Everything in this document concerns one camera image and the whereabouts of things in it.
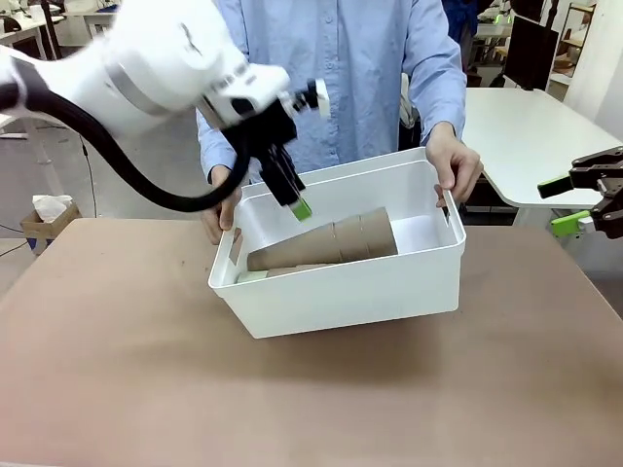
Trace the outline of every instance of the white plastic bin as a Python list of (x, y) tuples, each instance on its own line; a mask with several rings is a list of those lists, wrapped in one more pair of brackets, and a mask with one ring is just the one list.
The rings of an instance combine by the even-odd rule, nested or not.
[[(308, 184), (313, 217), (304, 223), (270, 194), (243, 195), (235, 215), (243, 237), (238, 258), (230, 258), (231, 230), (219, 245), (209, 286), (256, 339), (456, 310), (465, 230), (452, 197), (446, 195), (447, 216), (436, 207), (437, 174), (421, 151), (376, 158), (374, 167), (384, 168), (360, 173), (324, 170), (345, 176)], [(236, 284), (249, 252), (379, 207), (389, 215), (398, 256)]]

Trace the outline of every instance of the tissue box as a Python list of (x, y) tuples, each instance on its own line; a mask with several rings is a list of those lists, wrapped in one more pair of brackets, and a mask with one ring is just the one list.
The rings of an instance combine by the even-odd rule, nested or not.
[(76, 203), (71, 205), (58, 218), (51, 223), (44, 223), (37, 211), (32, 211), (23, 221), (21, 221), (21, 229), (30, 245), (32, 252), (39, 256), (50, 244), (57, 238), (60, 233), (73, 221), (80, 219), (82, 214)]

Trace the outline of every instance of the brown paper cup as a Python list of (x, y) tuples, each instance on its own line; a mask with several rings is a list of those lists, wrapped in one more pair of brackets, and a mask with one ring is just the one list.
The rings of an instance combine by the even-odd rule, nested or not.
[(237, 283), (242, 284), (244, 282), (251, 282), (252, 280), (266, 279), (269, 277), (279, 277), (281, 275), (287, 275), (293, 272), (301, 272), (303, 270), (311, 270), (311, 269), (320, 269), (320, 268), (325, 268), (327, 266), (332, 266), (332, 265), (302, 265), (302, 266), (297, 266), (296, 268), (283, 268), (283, 269), (260, 270), (260, 271), (254, 271), (254, 272), (243, 272), (239, 276)]
[(398, 254), (384, 208), (288, 238), (249, 254), (249, 271), (331, 265)]

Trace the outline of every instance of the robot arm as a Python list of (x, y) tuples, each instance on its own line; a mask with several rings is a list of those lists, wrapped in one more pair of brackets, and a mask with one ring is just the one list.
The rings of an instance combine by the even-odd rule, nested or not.
[[(249, 64), (209, 0), (126, 0), (114, 27), (61, 61), (0, 51), (0, 111), (56, 118), (81, 133), (140, 194), (161, 206), (191, 212), (213, 207), (241, 183), (250, 155), (281, 205), (297, 217), (311, 213), (305, 186), (284, 149), (296, 138), (292, 117), (328, 107), (322, 82), (288, 94), (277, 66)], [(114, 138), (143, 133), (197, 106), (237, 152), (226, 183), (199, 198), (169, 194), (128, 160)]]
[(604, 199), (590, 211), (555, 220), (554, 234), (601, 231), (610, 239), (623, 237), (623, 147), (577, 159), (567, 176), (538, 186), (542, 198), (575, 189), (599, 191)]

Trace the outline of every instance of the tissue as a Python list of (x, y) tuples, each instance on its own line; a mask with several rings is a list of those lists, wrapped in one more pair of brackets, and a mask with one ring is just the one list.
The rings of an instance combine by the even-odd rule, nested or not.
[(49, 197), (38, 196), (32, 197), (32, 204), (41, 220), (45, 223), (52, 223), (67, 210), (71, 205), (72, 197)]

